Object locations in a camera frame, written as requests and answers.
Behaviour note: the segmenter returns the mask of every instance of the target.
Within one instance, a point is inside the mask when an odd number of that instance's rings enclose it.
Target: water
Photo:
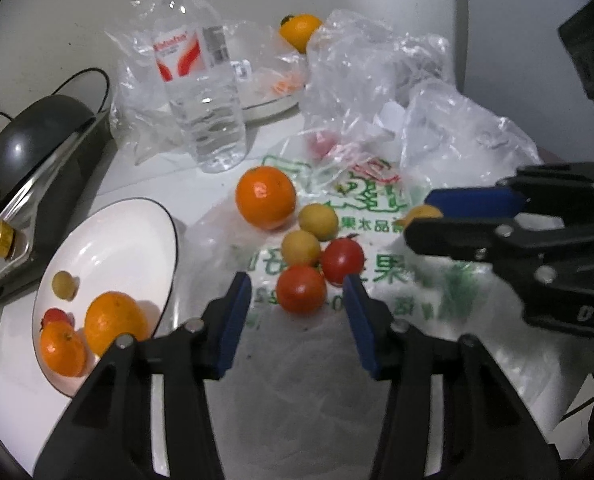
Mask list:
[[[217,12],[205,0],[162,0],[153,45],[186,146],[206,173],[240,163],[246,129]]]

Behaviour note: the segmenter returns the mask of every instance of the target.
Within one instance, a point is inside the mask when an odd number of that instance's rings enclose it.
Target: tangerine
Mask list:
[[[81,375],[86,366],[86,346],[66,321],[54,321],[43,327],[40,352],[50,370],[66,377]]]
[[[239,179],[235,202],[246,222],[270,231],[285,224],[295,212],[297,193],[285,173],[259,166]]]
[[[117,336],[126,333],[137,341],[149,336],[148,321],[137,302],[123,292],[104,292],[95,298],[84,320],[90,349],[101,357]]]
[[[300,53],[306,52],[306,45],[321,25],[321,20],[312,14],[301,14],[282,23],[279,34]]]

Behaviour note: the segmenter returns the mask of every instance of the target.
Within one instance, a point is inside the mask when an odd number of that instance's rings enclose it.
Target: clear plastic bottle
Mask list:
[[[246,129],[219,14],[205,0],[162,0],[152,40],[170,107],[199,167],[233,168]]]

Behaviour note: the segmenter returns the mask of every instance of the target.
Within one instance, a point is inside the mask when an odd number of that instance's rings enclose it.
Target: plate rim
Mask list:
[[[161,324],[161,319],[164,317],[164,312],[166,311],[166,307],[168,306],[168,301],[170,301],[170,294],[172,293],[172,290],[173,290],[173,282],[175,280],[175,273],[177,272],[177,264],[179,262],[179,235],[177,234],[177,228],[175,226],[175,220],[173,219],[173,217],[170,214],[170,212],[168,211],[168,209],[166,209],[161,203],[159,203],[156,200],[153,200],[151,198],[148,198],[148,197],[139,197],[139,196],[122,198],[120,200],[116,200],[114,202],[111,202],[108,205],[106,205],[103,208],[101,208],[99,211],[95,211],[91,216],[85,218],[70,233],[68,233],[68,236],[66,236],[61,241],[61,244],[59,244],[59,247],[57,248],[57,251],[59,251],[59,249],[61,249],[61,246],[70,237],[70,235],[72,235],[80,226],[82,226],[83,224],[85,224],[85,222],[87,222],[89,219],[93,218],[96,214],[101,213],[101,211],[103,211],[104,209],[107,209],[109,207],[112,207],[113,205],[117,205],[117,204],[122,203],[122,202],[135,202],[135,201],[152,202],[155,205],[159,206],[159,208],[161,210],[163,210],[166,213],[166,215],[168,216],[168,219],[170,220],[170,224],[172,225],[172,228],[173,228],[173,235],[174,235],[174,238],[175,238],[175,261],[173,263],[173,276],[172,276],[172,279],[170,280],[170,287],[168,288],[168,295],[167,295],[166,301],[164,303],[164,308],[162,309],[161,314],[159,315],[159,319],[157,319],[157,323],[155,324],[155,328],[152,331],[152,333],[154,334],[155,332],[157,332],[157,329],[159,328],[159,325]],[[48,266],[52,262],[52,259],[54,258],[55,254],[53,254],[52,257],[50,258],[50,260],[48,261],[48,265],[46,266],[46,268],[48,268]],[[39,281],[39,286],[42,285],[42,280],[43,280],[43,276],[42,276],[42,279]],[[73,399],[74,396],[71,396],[71,395],[69,395],[67,393],[62,392],[61,390],[59,390],[59,388],[57,386],[55,386],[54,384],[52,384],[52,381],[47,377],[46,373],[43,371],[42,365],[40,364],[40,361],[39,361],[40,357],[39,357],[39,355],[37,355],[37,348],[35,347],[35,344],[34,344],[34,332],[32,330],[32,320],[34,319],[34,312],[35,312],[36,306],[37,306],[37,298],[39,297],[39,286],[37,287],[37,293],[35,294],[34,300],[32,300],[32,312],[30,313],[30,338],[32,339],[32,351],[34,352],[34,358],[36,359],[37,365],[39,366],[39,369],[40,369],[40,371],[41,371],[41,373],[43,375],[43,378],[46,379],[46,382],[53,389],[55,389],[59,394],[63,395],[64,397],[66,397],[68,399]]]

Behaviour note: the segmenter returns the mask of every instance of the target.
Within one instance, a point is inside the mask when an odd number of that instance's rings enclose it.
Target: red and white label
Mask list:
[[[159,74],[166,82],[206,70],[197,30],[171,30],[155,40],[153,49]]]

